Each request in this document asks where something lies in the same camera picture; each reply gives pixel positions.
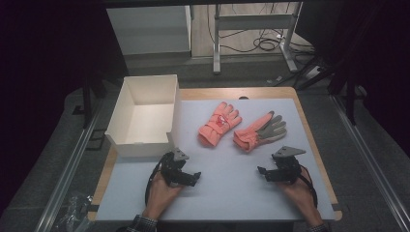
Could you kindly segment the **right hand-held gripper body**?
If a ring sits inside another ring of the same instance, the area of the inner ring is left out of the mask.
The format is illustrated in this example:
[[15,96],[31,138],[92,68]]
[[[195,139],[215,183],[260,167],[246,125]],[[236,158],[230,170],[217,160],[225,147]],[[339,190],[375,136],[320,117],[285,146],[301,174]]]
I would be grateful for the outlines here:
[[306,151],[289,146],[282,146],[278,151],[272,154],[272,158],[277,166],[277,173],[273,175],[283,176],[284,182],[295,183],[301,174],[301,165],[296,159],[297,155],[304,154]]

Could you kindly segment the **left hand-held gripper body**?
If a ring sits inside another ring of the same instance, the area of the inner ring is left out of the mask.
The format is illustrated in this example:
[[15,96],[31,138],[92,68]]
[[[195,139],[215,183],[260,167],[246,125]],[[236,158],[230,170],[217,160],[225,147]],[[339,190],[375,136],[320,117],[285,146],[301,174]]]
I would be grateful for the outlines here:
[[179,148],[174,148],[165,154],[161,160],[161,174],[169,186],[178,186],[177,181],[181,178],[182,167],[190,157]]

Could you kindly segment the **white cardboard box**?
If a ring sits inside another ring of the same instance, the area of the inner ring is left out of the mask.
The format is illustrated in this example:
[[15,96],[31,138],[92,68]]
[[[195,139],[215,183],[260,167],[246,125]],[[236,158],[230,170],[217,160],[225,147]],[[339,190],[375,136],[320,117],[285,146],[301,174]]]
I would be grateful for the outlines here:
[[161,156],[175,147],[180,102],[176,74],[126,76],[105,135],[123,158]]

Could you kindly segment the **pink glove with cartoon print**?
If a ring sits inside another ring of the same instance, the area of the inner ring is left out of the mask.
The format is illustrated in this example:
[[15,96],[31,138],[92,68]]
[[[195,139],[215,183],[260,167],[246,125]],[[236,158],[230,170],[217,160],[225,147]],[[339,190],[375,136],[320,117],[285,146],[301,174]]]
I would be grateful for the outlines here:
[[242,122],[239,111],[232,104],[221,102],[214,110],[209,121],[198,130],[200,143],[207,147],[216,147],[220,139]]

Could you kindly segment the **person's left hand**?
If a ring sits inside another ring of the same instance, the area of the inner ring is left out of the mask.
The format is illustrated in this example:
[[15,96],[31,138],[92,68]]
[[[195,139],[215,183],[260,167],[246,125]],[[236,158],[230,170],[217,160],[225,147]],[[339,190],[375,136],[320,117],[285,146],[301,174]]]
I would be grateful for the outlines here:
[[158,172],[153,179],[147,205],[142,215],[145,218],[158,220],[183,188],[183,186],[169,187],[162,174]]

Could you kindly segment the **person's right hand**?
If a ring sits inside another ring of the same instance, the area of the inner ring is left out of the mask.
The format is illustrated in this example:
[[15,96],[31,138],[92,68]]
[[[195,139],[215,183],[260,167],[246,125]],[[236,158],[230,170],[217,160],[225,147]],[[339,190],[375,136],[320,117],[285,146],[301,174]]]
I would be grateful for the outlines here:
[[294,203],[309,227],[323,224],[322,217],[314,206],[312,194],[306,183],[298,179],[293,184],[278,183],[278,187]]

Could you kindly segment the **pale blue table mat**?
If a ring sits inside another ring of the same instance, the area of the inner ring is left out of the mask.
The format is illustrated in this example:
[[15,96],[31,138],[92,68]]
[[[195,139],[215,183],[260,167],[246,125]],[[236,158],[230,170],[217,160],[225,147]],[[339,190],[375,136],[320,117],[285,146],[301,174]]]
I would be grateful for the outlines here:
[[164,221],[294,221],[302,216],[275,184],[265,180],[257,168],[276,166],[272,154],[283,146],[302,149],[297,156],[313,180],[318,195],[318,210],[325,220],[336,215],[322,175],[309,145],[299,112],[291,99],[231,100],[240,111],[246,128],[273,110],[286,122],[287,135],[246,153],[233,142],[233,133],[222,137],[215,148],[202,146],[198,129],[208,122],[220,102],[182,101],[179,124],[179,148],[190,159],[184,166],[188,173],[201,174],[197,184],[186,187],[163,213]]

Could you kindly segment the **pink glove with grey palm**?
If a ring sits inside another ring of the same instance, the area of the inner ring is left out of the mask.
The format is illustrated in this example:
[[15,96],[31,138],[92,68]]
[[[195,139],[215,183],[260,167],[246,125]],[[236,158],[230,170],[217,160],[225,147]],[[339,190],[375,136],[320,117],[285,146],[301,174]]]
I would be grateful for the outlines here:
[[247,128],[235,130],[233,142],[249,153],[259,145],[282,139],[286,134],[286,122],[282,120],[282,116],[270,111]]

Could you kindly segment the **black metal stand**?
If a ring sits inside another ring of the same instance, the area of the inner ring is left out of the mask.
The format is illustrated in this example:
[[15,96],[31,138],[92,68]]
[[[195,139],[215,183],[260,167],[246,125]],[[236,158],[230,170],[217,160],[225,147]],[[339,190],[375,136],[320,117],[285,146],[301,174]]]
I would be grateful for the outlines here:
[[346,83],[345,114],[349,122],[355,126],[355,100],[363,100],[367,96],[367,91],[362,85],[357,85],[353,80]]
[[83,115],[83,128],[87,128],[92,120],[92,100],[91,94],[97,99],[103,99],[107,91],[103,85],[103,78],[99,74],[86,76],[82,85],[82,100],[83,105],[77,105],[73,110],[73,115]]

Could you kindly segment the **white power strip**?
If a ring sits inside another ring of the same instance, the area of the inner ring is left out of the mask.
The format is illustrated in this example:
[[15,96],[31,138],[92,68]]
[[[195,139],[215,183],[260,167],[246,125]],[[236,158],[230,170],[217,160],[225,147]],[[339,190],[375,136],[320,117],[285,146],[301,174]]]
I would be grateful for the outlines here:
[[314,77],[316,77],[317,75],[319,75],[322,71],[322,68],[319,66],[315,66],[314,68],[312,68],[307,74],[306,74],[306,79],[312,79]]

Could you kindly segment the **clear plastic bag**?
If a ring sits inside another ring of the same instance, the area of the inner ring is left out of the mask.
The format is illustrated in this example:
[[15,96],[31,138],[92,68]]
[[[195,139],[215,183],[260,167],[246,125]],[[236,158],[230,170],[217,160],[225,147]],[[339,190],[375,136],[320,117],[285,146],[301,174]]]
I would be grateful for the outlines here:
[[66,213],[53,225],[51,232],[89,232],[93,222],[88,218],[93,197],[73,192]]

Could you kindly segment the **white cabinet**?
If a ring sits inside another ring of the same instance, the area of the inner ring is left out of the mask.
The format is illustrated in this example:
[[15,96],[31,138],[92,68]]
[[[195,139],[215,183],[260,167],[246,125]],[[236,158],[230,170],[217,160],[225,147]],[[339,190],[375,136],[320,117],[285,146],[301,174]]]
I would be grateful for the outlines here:
[[189,6],[107,9],[124,55],[190,52]]

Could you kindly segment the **aluminium rail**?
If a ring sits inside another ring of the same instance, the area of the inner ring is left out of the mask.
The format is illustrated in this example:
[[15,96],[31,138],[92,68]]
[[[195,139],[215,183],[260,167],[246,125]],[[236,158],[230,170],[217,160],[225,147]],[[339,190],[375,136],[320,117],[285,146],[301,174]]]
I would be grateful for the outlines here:
[[330,96],[330,99],[334,103],[342,124],[346,127],[347,132],[359,151],[360,156],[362,157],[370,175],[372,176],[372,179],[387,203],[387,206],[392,212],[401,232],[410,232],[410,214],[403,205],[401,199],[398,197],[396,191],[393,189],[392,185],[389,183],[373,153],[370,151],[365,140],[363,139],[359,129],[353,125],[346,116],[346,109],[342,103],[342,100],[335,96]]
[[96,100],[95,106],[92,109],[92,117],[90,123],[82,130],[79,139],[77,140],[75,147],[69,156],[69,159],[63,169],[63,172],[51,193],[44,211],[40,217],[40,220],[34,230],[34,232],[50,232],[52,225],[56,220],[60,207],[63,204],[64,198],[68,192],[68,189],[72,183],[73,176],[79,163],[83,157],[84,151],[87,147],[88,141],[91,138],[91,134],[97,124],[97,121],[101,115],[104,100]]

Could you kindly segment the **grey metal desk frame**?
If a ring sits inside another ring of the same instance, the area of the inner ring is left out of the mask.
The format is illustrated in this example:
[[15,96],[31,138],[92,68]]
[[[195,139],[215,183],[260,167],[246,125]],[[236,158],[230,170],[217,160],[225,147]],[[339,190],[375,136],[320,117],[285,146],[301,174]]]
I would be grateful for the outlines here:
[[299,17],[301,2],[297,2],[292,14],[240,14],[220,15],[220,5],[215,5],[215,41],[213,53],[213,72],[220,73],[220,39],[219,31],[226,30],[258,30],[284,29],[287,31],[285,40],[279,44],[281,53],[288,69],[295,73],[298,69],[290,53],[290,43]]

